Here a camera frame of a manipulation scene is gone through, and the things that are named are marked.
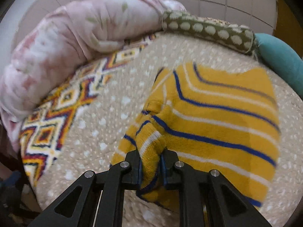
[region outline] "teal pillow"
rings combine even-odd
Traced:
[[[282,40],[264,33],[255,34],[265,63],[303,99],[303,61]]]

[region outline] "geometric patterned blanket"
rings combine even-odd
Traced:
[[[122,50],[81,66],[24,120],[19,142],[25,172],[33,188],[54,164],[73,121],[96,99],[110,73],[134,59],[155,38],[152,34],[129,40]]]

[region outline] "metal screw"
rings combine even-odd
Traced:
[[[92,177],[94,175],[94,172],[93,171],[87,171],[86,173],[84,173],[84,176],[86,177],[86,178],[90,178],[90,177]]]
[[[175,163],[176,167],[183,167],[184,166],[184,162],[183,161],[177,161]]]
[[[127,161],[122,161],[120,163],[120,166],[123,167],[123,168],[127,168],[129,166],[129,163]]]
[[[210,174],[211,174],[212,176],[214,176],[214,177],[217,177],[217,176],[220,175],[220,172],[219,172],[218,170],[211,170],[211,171],[210,171]]]

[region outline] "yellow striped sweater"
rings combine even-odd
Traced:
[[[178,195],[159,185],[164,148],[200,171],[218,169],[256,207],[265,199],[278,159],[275,96],[261,68],[230,74],[186,63],[162,68],[112,164],[138,149],[143,182],[137,195],[178,211]]]

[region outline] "white stripe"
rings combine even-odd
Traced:
[[[176,116],[178,116],[179,118],[181,118],[183,120],[189,120],[189,121],[200,122],[200,123],[207,123],[207,124],[217,125],[217,126],[223,126],[223,127],[226,127],[226,128],[230,128],[230,129],[239,130],[239,131],[248,132],[248,133],[251,133],[251,134],[254,134],[254,135],[258,135],[258,136],[268,140],[277,149],[279,149],[279,143],[272,136],[270,136],[269,134],[266,134],[262,131],[255,130],[255,129],[252,129],[252,128],[248,128],[248,127],[245,127],[245,126],[238,126],[238,125],[234,125],[234,124],[231,124],[231,123],[218,121],[218,120],[210,120],[210,119],[186,116],[186,115],[180,113],[176,109],[173,109],[172,112]]]
[[[166,105],[169,105],[170,107],[172,107],[172,101],[171,100],[167,100],[166,101]]]
[[[164,103],[166,103],[167,92],[166,92],[166,85],[165,84],[163,84],[162,90],[163,90],[163,104],[161,105],[161,109],[164,108]]]
[[[126,153],[122,152],[121,150],[119,150],[118,148],[115,150],[115,153],[121,155],[122,157],[126,157]]]
[[[217,166],[229,168],[229,169],[231,169],[232,171],[234,171],[238,174],[241,174],[245,177],[251,178],[251,179],[265,185],[266,187],[270,186],[270,182],[268,180],[266,180],[265,178],[260,177],[258,175],[255,175],[251,172],[248,172],[248,171],[246,171],[246,170],[244,170],[244,169],[242,169],[238,166],[235,166],[233,164],[223,162],[223,161],[219,161],[219,160],[216,160],[216,159],[205,159],[205,158],[202,158],[202,157],[199,157],[199,156],[195,156],[195,155],[192,155],[192,154],[186,154],[186,153],[183,153],[183,152],[178,152],[178,151],[175,151],[175,152],[178,154],[179,158],[184,157],[184,158],[192,159],[192,160],[202,162],[202,163],[212,163],[212,164],[217,165]]]
[[[231,94],[225,94],[225,93],[220,93],[220,92],[213,92],[213,91],[207,91],[207,90],[197,89],[190,82],[189,76],[188,76],[188,72],[186,70],[185,65],[183,65],[183,69],[184,69],[184,72],[185,72],[185,77],[186,77],[186,81],[188,83],[188,86],[189,86],[189,88],[192,91],[195,91],[195,92],[198,92],[198,93],[203,93],[203,94],[206,94],[206,95],[220,96],[220,97],[224,97],[224,98],[230,98],[230,99],[234,99],[234,100],[238,100],[238,101],[254,104],[254,105],[257,105],[257,106],[260,106],[262,108],[267,109],[268,111],[270,111],[271,113],[273,113],[275,116],[277,116],[276,109],[274,109],[273,107],[271,107],[270,105],[268,105],[266,103],[263,103],[263,102],[260,102],[260,101],[256,101],[256,100],[253,100],[253,99],[250,99],[250,98],[242,97],[242,96],[235,96],[235,95],[231,95]]]
[[[147,147],[155,140],[157,140],[161,134],[156,130],[154,133],[152,133],[146,141],[143,143],[142,147],[139,150],[140,157],[143,157],[144,152],[146,151]]]
[[[157,90],[157,88],[159,88],[159,86],[161,85],[161,84],[163,84],[164,83],[164,81],[171,75],[172,73],[171,72],[169,72],[158,84],[157,84],[157,86],[153,89],[153,91],[151,92],[151,94],[152,93],[154,93],[156,90]]]

